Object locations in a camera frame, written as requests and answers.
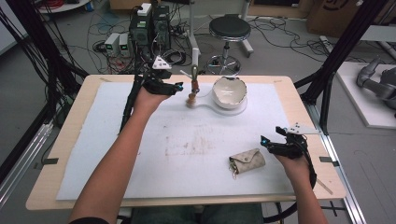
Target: sleeve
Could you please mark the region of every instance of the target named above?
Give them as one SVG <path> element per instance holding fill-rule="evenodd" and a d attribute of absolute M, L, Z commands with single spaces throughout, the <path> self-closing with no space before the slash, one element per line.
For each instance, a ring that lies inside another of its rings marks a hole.
<path fill-rule="evenodd" d="M 69 224 L 108 224 L 108 222 L 99 217 L 82 217 L 70 222 Z"/>

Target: gray floor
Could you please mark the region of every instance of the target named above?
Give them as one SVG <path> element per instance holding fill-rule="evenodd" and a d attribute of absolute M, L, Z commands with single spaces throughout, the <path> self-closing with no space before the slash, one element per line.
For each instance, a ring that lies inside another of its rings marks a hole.
<path fill-rule="evenodd" d="M 99 28 L 99 25 L 95 24 L 99 22 L 111 24 L 121 22 L 120 25 L 123 27 L 128 25 L 127 14 L 115 14 L 106 10 L 106 7 L 91 13 L 77 9 L 61 13 L 56 18 L 68 45 L 77 46 L 71 47 L 73 56 L 90 74 L 100 73 L 96 68 L 100 66 L 99 60 L 91 54 L 96 63 L 94 65 L 87 50 L 81 48 L 92 49 L 92 44 L 95 41 L 106 39 L 106 36 L 88 34 L 89 28 L 92 26 L 90 31 L 95 33 Z M 197 19 L 197 27 L 207 21 L 209 21 L 209 17 Z M 197 33 L 207 34 L 206 28 L 207 24 Z M 318 40 L 318 35 L 306 32 L 304 21 L 287 21 L 286 28 L 300 36 L 299 43 Z M 119 29 L 123 30 L 124 28 L 117 26 L 114 28 L 114 32 Z M 264 34 L 273 44 L 282 46 L 288 46 L 292 40 L 291 36 L 285 35 L 280 30 L 265 31 Z M 203 65 L 212 55 L 222 51 L 223 43 L 213 37 L 198 35 L 197 41 L 203 53 L 200 65 Z M 297 81 L 314 73 L 322 65 L 321 62 L 289 48 L 270 45 L 257 31 L 252 32 L 249 42 L 255 50 L 250 58 L 246 58 L 245 52 L 239 45 L 232 45 L 230 52 L 242 62 L 241 76 L 288 76 L 293 81 Z M 326 59 L 325 56 L 314 54 L 309 48 L 298 50 L 319 61 Z M 351 53 L 352 56 L 363 58 L 366 61 L 370 61 L 377 54 L 381 55 L 386 63 L 394 63 L 381 49 L 372 47 L 365 42 L 361 42 Z M 105 60 L 103 57 L 101 59 L 102 66 L 105 67 Z M 173 69 L 173 73 L 178 74 L 179 69 Z M 2 136 L 0 162 L 3 162 L 45 103 L 44 84 L 18 47 L 0 56 L 0 93 L 0 102 L 2 103 L 0 106 L 0 126 L 2 127 L 0 130 Z M 51 139 L 57 132 L 58 130 L 53 132 Z M 332 88 L 329 132 L 366 221 L 368 223 L 396 223 L 396 213 L 394 213 L 396 211 L 396 175 L 392 173 L 396 168 L 394 164 L 396 160 L 396 138 L 394 137 L 396 131 L 366 128 L 337 78 L 334 79 Z M 40 172 L 33 166 L 40 160 L 50 141 L 43 146 L 31 168 L 8 198 L 7 203 L 1 208 L 0 223 L 66 222 L 69 210 L 37 212 L 28 211 L 25 208 L 25 202 Z M 330 202 L 322 202 L 322 205 L 330 206 Z M 342 206 L 342 203 L 334 201 L 334 205 Z M 275 214 L 275 206 L 271 203 L 265 204 L 263 213 L 266 216 Z M 344 211 L 337 211 L 337 217 L 332 211 L 325 211 L 325 213 L 330 223 L 349 222 Z M 287 218 L 286 223 L 297 223 L 296 215 Z"/>

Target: white bowl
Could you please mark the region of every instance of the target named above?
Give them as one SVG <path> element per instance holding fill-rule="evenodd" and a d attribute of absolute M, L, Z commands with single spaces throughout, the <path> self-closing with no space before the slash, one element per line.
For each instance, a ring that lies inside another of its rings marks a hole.
<path fill-rule="evenodd" d="M 212 88 L 212 98 L 222 108 L 235 109 L 247 98 L 247 85 L 235 77 L 222 77 Z"/>

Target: wooden table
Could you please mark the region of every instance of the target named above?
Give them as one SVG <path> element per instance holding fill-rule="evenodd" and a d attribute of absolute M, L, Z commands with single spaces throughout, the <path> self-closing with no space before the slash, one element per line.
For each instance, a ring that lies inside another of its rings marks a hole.
<path fill-rule="evenodd" d="M 199 81 L 214 83 L 219 76 L 201 76 Z M 278 97 L 283 105 L 289 124 L 298 121 L 305 126 L 314 127 L 311 118 L 300 99 L 297 90 L 289 77 L 242 76 L 246 83 L 273 83 Z M 70 153 L 78 139 L 82 124 L 91 108 L 96 92 L 103 82 L 133 82 L 133 76 L 88 76 L 74 102 L 70 113 L 62 127 L 59 136 L 49 154 L 49 158 L 59 158 L 57 164 L 45 165 L 35 186 L 26 202 L 29 210 L 67 209 L 72 208 L 75 201 L 57 201 L 56 195 L 61 186 L 64 170 Z M 187 87 L 190 79 L 185 76 L 172 76 L 168 82 L 184 81 Z M 336 173 L 332 163 L 321 162 L 319 157 L 328 157 L 317 134 L 307 135 L 309 151 L 318 174 L 318 183 L 314 188 L 317 198 L 341 199 L 346 196 L 344 186 Z M 195 198 L 166 198 L 166 199 L 127 199 L 121 206 L 152 206 L 175 204 L 209 204 L 209 203 L 248 203 L 248 202 L 281 202 L 293 201 L 294 196 L 260 195 L 260 196 L 221 196 Z"/>

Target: white sheet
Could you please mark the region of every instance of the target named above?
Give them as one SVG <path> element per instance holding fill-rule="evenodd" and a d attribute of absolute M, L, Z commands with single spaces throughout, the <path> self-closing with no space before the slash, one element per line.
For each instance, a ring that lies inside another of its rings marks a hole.
<path fill-rule="evenodd" d="M 210 90 L 211 85 L 201 87 Z M 75 200 L 80 194 L 117 137 L 131 88 L 132 83 L 103 83 L 99 88 L 57 200 Z M 293 193 L 282 165 L 260 145 L 260 135 L 285 142 L 275 128 L 289 126 L 274 85 L 247 84 L 247 109 L 234 117 L 205 107 L 187 108 L 189 93 L 178 92 L 151 117 L 124 198 Z M 267 164 L 234 180 L 228 158 L 255 147 Z"/>

